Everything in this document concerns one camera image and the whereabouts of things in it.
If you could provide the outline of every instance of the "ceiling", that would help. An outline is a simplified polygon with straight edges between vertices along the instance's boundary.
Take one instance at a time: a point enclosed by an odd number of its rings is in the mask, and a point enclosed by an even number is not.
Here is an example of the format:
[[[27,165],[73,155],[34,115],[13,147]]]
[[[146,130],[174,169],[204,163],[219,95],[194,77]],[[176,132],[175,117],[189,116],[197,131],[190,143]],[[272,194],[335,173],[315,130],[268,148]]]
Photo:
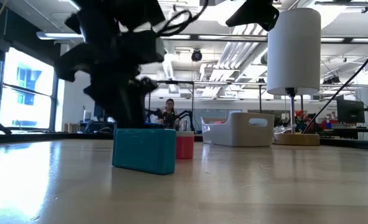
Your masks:
[[[188,2],[187,7],[192,11],[199,11],[199,0],[190,0],[186,2]],[[296,0],[281,0],[281,10],[288,9],[295,2]],[[298,4],[307,5],[311,3],[313,3],[312,0],[300,0]],[[71,32],[71,30],[64,25],[64,20],[72,12],[76,11],[68,1],[64,0],[13,0],[8,1],[7,6],[45,32]],[[169,12],[171,10],[171,4],[166,4],[166,1],[163,1],[162,8],[164,11]],[[322,35],[333,37],[368,37],[368,12],[362,14],[361,9],[362,8],[352,8],[351,10],[344,11],[338,15],[332,23],[322,29]],[[224,8],[221,15],[216,15],[217,18],[214,21],[213,18],[195,21],[184,30],[182,34],[232,34],[234,28],[222,26],[218,22],[218,17],[222,17],[223,12]],[[175,70],[190,71],[188,72],[188,78],[193,77],[193,71],[199,72],[202,65],[202,63],[191,62],[190,56],[194,49],[200,49],[202,51],[204,60],[206,60],[207,63],[217,63],[226,45],[226,42],[165,41],[165,46],[169,53],[179,55],[177,60],[172,62],[173,68]],[[323,44],[321,46],[321,58],[329,69],[338,70],[342,78],[348,78],[351,72],[359,66],[358,63],[351,63],[351,61],[358,60],[361,62],[366,56],[368,56],[368,45]],[[247,57],[255,57],[255,53],[252,52],[247,55]],[[246,65],[247,64],[242,65],[240,68],[245,69]],[[144,73],[156,73],[158,70],[163,70],[161,64],[152,64],[143,67]],[[328,72],[329,70],[326,66],[322,65],[322,77]],[[238,74],[239,72],[234,72],[232,77],[238,76]]]

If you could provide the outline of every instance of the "red object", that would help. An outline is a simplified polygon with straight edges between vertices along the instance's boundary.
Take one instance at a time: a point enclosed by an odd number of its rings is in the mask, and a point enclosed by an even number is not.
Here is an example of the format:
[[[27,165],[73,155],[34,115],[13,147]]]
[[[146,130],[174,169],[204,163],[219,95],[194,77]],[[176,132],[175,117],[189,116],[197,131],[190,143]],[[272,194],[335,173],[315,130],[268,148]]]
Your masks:
[[[192,131],[177,131],[176,159],[193,159],[195,135]]]

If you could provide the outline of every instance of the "computer monitor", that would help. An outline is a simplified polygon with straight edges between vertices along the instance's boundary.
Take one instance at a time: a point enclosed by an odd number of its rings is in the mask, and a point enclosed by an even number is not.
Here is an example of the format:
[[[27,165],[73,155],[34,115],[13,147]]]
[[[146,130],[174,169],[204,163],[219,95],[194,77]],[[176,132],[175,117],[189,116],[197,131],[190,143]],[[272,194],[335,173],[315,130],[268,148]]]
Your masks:
[[[337,120],[343,123],[365,123],[364,103],[337,100]]]

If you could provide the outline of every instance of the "table surface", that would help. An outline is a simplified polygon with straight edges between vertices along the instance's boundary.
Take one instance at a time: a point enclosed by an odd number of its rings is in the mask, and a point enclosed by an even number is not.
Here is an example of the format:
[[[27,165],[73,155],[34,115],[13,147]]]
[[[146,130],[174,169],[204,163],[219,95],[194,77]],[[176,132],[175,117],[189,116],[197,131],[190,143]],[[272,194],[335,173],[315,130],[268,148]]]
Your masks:
[[[111,166],[112,141],[0,146],[0,223],[368,223],[368,151],[196,143],[176,173]]]

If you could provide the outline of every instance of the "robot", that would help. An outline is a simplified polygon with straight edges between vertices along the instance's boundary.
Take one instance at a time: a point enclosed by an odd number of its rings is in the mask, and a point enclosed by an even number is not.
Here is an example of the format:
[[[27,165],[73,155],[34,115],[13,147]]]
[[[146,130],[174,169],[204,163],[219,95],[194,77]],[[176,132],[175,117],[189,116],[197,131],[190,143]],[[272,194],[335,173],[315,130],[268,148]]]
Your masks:
[[[74,82],[75,73],[87,72],[90,86],[84,93],[98,103],[118,123],[119,128],[143,128],[145,119],[144,97],[157,89],[157,83],[148,78],[137,80],[140,65],[164,61],[161,36],[176,35],[194,22],[208,5],[195,16],[183,10],[167,21],[161,30],[134,32],[144,23],[155,26],[166,20],[157,0],[71,0],[80,10],[65,24],[83,35],[78,44],[55,62],[58,78]],[[228,26],[257,22],[264,29],[272,29],[279,12],[271,6],[272,0],[248,0],[232,18]],[[254,12],[256,18],[245,11]],[[181,14],[188,20],[172,25]],[[119,23],[127,27],[121,32]]]

